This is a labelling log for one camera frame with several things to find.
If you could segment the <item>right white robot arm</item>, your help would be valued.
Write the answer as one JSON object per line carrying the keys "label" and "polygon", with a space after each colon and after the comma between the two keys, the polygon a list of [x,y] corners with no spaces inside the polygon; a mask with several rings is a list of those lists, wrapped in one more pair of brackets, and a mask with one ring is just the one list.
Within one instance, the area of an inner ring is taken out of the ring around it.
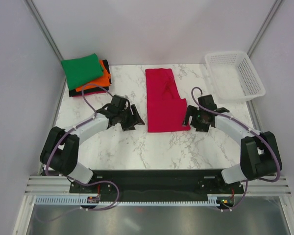
{"label": "right white robot arm", "polygon": [[217,191],[227,192],[236,182],[279,180],[282,166],[273,133],[250,128],[224,107],[209,110],[189,105],[183,123],[189,121],[199,132],[208,132],[209,127],[219,129],[240,146],[240,163],[221,171],[214,181]]}

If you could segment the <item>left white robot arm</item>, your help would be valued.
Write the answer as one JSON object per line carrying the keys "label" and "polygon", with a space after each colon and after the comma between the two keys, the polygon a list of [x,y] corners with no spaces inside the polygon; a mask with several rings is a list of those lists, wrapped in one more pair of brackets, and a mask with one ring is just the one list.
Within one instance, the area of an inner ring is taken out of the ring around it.
{"label": "left white robot arm", "polygon": [[98,181],[93,172],[78,162],[79,146],[90,137],[117,124],[123,131],[134,130],[136,125],[145,125],[134,104],[116,107],[106,104],[96,113],[75,126],[63,129],[53,127],[44,144],[40,162],[61,175],[81,182],[86,192],[94,192]]}

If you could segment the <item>red t-shirt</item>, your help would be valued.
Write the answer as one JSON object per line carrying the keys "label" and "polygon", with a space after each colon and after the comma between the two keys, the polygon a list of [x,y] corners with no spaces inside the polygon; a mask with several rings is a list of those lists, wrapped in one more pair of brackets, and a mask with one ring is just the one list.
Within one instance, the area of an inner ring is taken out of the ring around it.
{"label": "red t-shirt", "polygon": [[181,98],[172,69],[146,69],[147,131],[165,133],[189,131],[184,124],[187,100]]}

